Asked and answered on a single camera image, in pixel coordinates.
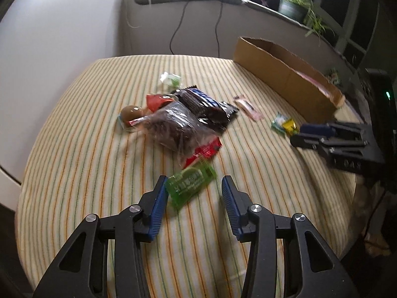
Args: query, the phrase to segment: striped tablecloth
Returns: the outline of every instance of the striped tablecloth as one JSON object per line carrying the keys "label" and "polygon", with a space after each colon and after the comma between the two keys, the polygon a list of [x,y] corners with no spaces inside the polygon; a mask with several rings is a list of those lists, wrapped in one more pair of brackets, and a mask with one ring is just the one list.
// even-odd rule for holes
{"label": "striped tablecloth", "polygon": [[[255,123],[240,113],[213,161],[217,180],[178,215],[167,207],[157,239],[143,248],[152,297],[240,297],[249,244],[240,244],[230,229],[220,189],[227,174],[271,212],[303,212],[340,256],[349,241],[355,177],[328,169],[314,151],[296,150],[270,129],[277,112],[304,122],[285,100],[231,60],[127,56],[98,60],[83,72],[37,137],[17,211],[19,256],[33,287],[87,214],[118,214],[152,190],[159,175],[179,171],[173,153],[141,133],[124,132],[116,120],[124,106],[144,106],[147,93],[162,89],[164,71],[219,101],[245,94],[265,119]],[[336,116],[357,121],[347,106]],[[278,248],[280,297],[283,254]],[[113,254],[111,242],[109,297],[116,297]]]}

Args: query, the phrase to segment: yellow candy wrapper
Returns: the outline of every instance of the yellow candy wrapper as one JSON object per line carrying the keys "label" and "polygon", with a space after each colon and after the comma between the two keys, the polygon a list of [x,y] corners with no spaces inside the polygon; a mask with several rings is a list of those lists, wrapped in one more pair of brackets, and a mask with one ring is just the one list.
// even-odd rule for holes
{"label": "yellow candy wrapper", "polygon": [[281,126],[284,128],[285,132],[291,136],[293,134],[299,133],[299,128],[296,126],[294,120],[288,119]]}

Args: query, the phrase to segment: cardboard box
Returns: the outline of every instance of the cardboard box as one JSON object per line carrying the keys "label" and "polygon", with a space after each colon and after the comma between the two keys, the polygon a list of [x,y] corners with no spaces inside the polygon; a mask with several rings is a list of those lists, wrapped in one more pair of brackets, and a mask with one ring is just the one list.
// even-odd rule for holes
{"label": "cardboard box", "polygon": [[233,60],[280,94],[310,123],[325,123],[345,96],[304,60],[263,39],[240,37]]}

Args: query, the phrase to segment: clear plastic bag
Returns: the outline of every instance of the clear plastic bag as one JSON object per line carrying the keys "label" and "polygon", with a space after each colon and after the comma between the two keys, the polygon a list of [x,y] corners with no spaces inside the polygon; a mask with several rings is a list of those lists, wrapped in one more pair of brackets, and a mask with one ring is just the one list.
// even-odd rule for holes
{"label": "clear plastic bag", "polygon": [[177,152],[180,164],[191,157],[197,147],[216,138],[213,130],[205,127],[179,102],[172,102],[153,114],[130,121],[130,125]]}

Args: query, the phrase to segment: green flower pot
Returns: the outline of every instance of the green flower pot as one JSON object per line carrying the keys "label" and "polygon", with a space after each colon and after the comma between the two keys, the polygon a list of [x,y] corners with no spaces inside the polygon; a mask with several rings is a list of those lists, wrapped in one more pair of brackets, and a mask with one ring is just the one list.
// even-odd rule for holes
{"label": "green flower pot", "polygon": [[303,23],[304,18],[307,14],[307,8],[301,5],[290,2],[289,0],[280,0],[278,12],[296,20],[299,23]]}

